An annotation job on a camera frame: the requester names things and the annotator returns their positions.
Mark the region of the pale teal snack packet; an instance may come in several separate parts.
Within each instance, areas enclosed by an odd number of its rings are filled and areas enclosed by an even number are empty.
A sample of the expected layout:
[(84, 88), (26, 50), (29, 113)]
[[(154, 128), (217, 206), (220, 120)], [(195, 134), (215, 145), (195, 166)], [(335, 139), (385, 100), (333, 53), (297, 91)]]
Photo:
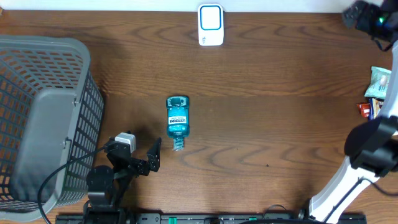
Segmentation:
[(384, 100), (386, 97), (391, 71), (381, 67), (371, 67), (371, 82), (365, 91), (366, 98)]

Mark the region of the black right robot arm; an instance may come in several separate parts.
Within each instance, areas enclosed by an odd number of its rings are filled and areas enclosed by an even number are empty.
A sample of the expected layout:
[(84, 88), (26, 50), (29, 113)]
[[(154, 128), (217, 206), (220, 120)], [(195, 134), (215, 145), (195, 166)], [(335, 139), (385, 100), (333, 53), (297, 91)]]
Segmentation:
[(338, 223), (348, 205), (369, 185), (397, 172), (397, 1), (375, 5), (355, 1), (342, 12), (346, 27), (368, 34), (392, 52), (392, 70), (384, 104), (373, 120), (355, 127), (345, 142), (345, 158), (327, 185), (300, 211), (298, 223)]

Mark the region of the yellow snack bag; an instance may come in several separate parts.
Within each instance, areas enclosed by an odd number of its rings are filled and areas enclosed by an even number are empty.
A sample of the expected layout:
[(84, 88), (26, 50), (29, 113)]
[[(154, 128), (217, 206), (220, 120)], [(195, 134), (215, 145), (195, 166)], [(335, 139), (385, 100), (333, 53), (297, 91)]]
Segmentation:
[(369, 104), (370, 104), (369, 120), (374, 120), (377, 118), (384, 102), (376, 98), (370, 98)]

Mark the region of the red orange snack bar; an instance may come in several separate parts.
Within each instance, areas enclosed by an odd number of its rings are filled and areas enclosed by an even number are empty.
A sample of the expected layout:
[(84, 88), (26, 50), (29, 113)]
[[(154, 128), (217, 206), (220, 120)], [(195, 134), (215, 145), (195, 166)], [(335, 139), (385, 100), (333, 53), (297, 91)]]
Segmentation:
[(363, 118), (368, 119), (370, 115), (371, 106), (369, 103), (358, 103), (357, 108), (359, 109), (359, 113)]

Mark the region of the teal mouthwash bottle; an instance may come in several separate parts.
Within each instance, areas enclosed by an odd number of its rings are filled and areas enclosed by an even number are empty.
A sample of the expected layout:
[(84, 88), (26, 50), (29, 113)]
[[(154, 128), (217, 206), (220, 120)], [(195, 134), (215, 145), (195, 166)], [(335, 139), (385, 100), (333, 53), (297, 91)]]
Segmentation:
[(173, 150), (184, 149), (184, 139), (190, 134), (189, 98), (187, 96), (171, 96), (166, 99), (167, 135), (173, 139)]

